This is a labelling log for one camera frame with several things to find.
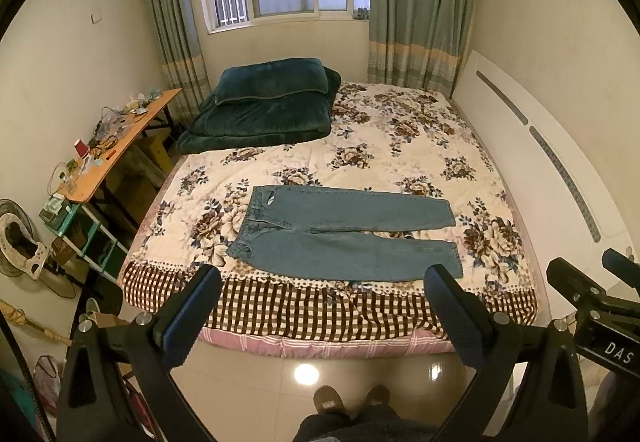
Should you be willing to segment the blue denim jeans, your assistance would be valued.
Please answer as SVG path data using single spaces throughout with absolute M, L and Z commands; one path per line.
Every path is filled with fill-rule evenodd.
M 433 265 L 463 276 L 458 248 L 437 239 L 387 233 L 455 225 L 444 199 L 320 186 L 253 188 L 230 257 L 279 276 L 399 283 Z

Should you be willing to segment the white headboard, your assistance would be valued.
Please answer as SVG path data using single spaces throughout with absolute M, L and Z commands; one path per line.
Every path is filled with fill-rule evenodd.
M 533 258 L 544 316 L 574 312 L 547 281 L 550 261 L 563 258 L 609 295 L 636 300 L 637 292 L 603 269 L 612 248 L 635 255 L 627 226 L 610 192 L 570 134 L 506 72 L 471 52 L 452 100 L 469 121 L 506 183 L 526 252 Z

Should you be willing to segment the standing electric fan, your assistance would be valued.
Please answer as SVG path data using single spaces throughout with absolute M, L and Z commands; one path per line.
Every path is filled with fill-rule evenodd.
M 8 198 L 1 199 L 1 274 L 40 281 L 62 299 L 76 297 L 74 284 L 42 242 L 32 219 Z

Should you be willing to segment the wooden side desk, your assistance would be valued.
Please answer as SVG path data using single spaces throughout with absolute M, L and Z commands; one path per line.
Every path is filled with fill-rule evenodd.
M 127 220 L 132 227 L 138 227 L 139 222 L 128 212 L 126 207 L 113 194 L 113 191 L 107 186 L 107 176 L 110 174 L 117 163 L 127 151 L 134 148 L 141 135 L 146 130 L 169 129 L 171 132 L 177 130 L 177 125 L 172 119 L 168 105 L 182 93 L 181 88 L 173 88 L 172 90 L 164 90 L 160 93 L 160 97 L 155 98 L 149 105 L 148 110 L 140 117 L 132 117 L 131 125 L 126 130 L 121 139 L 116 139 L 115 144 L 108 149 L 102 150 L 95 162 L 86 161 L 86 171 L 81 173 L 78 171 L 70 178 L 73 183 L 72 189 L 69 189 L 64 182 L 56 190 L 57 193 L 64 196 L 70 202 L 92 203 L 97 206 L 100 202 L 115 207 L 118 212 Z

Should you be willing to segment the pink striped mattress sheet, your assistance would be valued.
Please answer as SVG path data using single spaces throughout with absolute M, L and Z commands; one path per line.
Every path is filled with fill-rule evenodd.
M 394 339 L 330 342 L 295 340 L 281 336 L 239 335 L 219 329 L 203 328 L 198 339 L 231 351 L 304 360 L 400 358 L 454 353 L 454 346 L 449 340 L 439 339 L 427 330 L 418 330 L 410 336 Z

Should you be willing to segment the person's dark shoes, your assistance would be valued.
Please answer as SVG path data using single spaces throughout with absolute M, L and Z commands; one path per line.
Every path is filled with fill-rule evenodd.
M 367 408 L 378 405 L 390 404 L 390 389 L 377 384 L 369 389 L 366 396 L 356 401 L 355 399 L 343 401 L 341 394 L 331 386 L 322 386 L 314 391 L 314 408 L 318 414 L 348 414 L 363 413 Z

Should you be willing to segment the red white small box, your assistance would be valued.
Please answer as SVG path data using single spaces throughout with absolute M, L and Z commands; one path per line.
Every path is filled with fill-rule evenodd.
M 74 148 L 80 159 L 87 157 L 91 151 L 91 148 L 82 139 L 77 139 L 77 141 L 74 142 Z

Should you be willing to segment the floral bed quilt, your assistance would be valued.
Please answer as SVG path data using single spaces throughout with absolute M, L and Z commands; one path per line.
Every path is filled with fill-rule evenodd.
M 442 336 L 420 281 L 347 283 L 272 275 L 229 257 L 250 193 L 262 185 L 388 191 L 444 199 L 454 226 L 416 240 L 457 247 L 460 285 L 492 312 L 530 325 L 534 277 L 503 181 L 472 129 L 442 94 L 346 83 L 331 133 L 295 145 L 212 150 L 183 157 L 137 233 L 118 282 L 154 312 L 203 263 L 221 272 L 213 332 L 300 341 Z

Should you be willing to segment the dark green folded blanket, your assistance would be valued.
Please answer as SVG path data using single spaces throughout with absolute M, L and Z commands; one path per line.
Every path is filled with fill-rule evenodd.
M 340 74 L 317 58 L 286 58 L 224 70 L 190 127 L 181 154 L 297 144 L 331 132 Z

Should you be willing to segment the right green striped curtain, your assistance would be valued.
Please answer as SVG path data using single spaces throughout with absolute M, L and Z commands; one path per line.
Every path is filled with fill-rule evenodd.
M 474 0 L 370 0 L 368 79 L 449 96 Z

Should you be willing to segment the green striped curtain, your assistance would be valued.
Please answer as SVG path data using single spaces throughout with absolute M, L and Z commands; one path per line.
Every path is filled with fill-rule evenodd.
M 370 0 L 368 79 L 449 96 L 474 0 Z
M 191 123 L 210 93 L 191 0 L 146 0 L 151 12 L 162 69 L 168 85 L 178 88 L 179 120 Z

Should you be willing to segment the left green striped curtain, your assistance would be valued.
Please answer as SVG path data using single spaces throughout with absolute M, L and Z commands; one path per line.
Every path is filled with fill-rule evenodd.
M 146 0 L 151 12 L 162 69 L 168 85 L 178 88 L 179 120 L 191 123 L 210 93 L 191 0 Z

